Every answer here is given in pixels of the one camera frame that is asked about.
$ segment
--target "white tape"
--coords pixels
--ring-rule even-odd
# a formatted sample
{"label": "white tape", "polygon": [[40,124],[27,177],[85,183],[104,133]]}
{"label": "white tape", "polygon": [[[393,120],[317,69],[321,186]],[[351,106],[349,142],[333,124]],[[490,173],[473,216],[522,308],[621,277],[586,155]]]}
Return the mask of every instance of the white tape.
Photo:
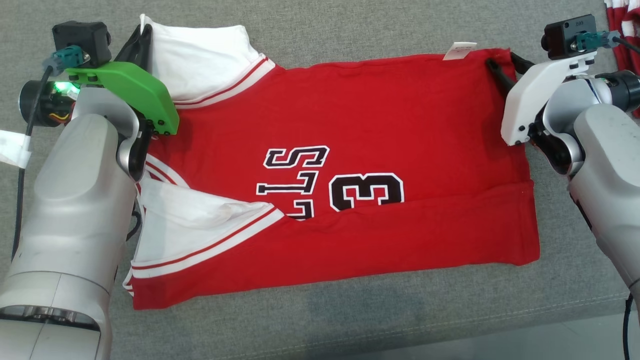
{"label": "white tape", "polygon": [[30,136],[0,130],[0,162],[26,168],[31,157],[29,142]]}
{"label": "white tape", "polygon": [[476,42],[455,42],[449,51],[444,54],[443,60],[464,59],[468,53],[476,50],[476,46]]}

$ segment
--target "white bracket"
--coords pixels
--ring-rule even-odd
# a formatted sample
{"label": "white bracket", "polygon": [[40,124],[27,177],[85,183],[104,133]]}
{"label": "white bracket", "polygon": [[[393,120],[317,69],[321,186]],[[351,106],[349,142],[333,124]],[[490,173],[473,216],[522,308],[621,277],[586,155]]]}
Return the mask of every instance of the white bracket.
{"label": "white bracket", "polygon": [[507,145],[529,141],[529,125],[567,76],[589,69],[597,51],[533,65],[507,95],[500,133]]}

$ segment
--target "red jersey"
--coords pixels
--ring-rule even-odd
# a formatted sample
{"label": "red jersey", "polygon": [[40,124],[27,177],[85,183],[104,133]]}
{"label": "red jersey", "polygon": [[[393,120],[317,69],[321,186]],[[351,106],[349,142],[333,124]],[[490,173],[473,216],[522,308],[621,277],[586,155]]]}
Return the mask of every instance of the red jersey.
{"label": "red jersey", "polygon": [[177,100],[152,141],[136,309],[389,272],[538,259],[523,147],[485,61],[508,50],[284,69]]}

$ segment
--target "clothing tag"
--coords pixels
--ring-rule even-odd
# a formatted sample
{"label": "clothing tag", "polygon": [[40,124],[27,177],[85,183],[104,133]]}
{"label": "clothing tag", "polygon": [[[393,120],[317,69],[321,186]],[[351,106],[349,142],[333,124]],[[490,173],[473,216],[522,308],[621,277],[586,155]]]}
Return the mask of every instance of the clothing tag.
{"label": "clothing tag", "polygon": [[457,60],[464,59],[465,56],[476,49],[476,42],[455,42],[444,54],[443,60]]}

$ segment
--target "green bracket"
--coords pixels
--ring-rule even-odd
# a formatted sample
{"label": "green bracket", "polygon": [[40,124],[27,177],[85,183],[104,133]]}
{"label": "green bracket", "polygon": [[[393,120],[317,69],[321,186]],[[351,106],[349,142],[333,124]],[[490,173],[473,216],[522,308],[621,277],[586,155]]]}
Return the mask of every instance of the green bracket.
{"label": "green bracket", "polygon": [[169,91],[162,81],[139,66],[111,61],[96,69],[74,67],[66,71],[71,77],[77,76],[75,83],[104,86],[152,120],[159,133],[175,135],[178,131],[180,118]]}

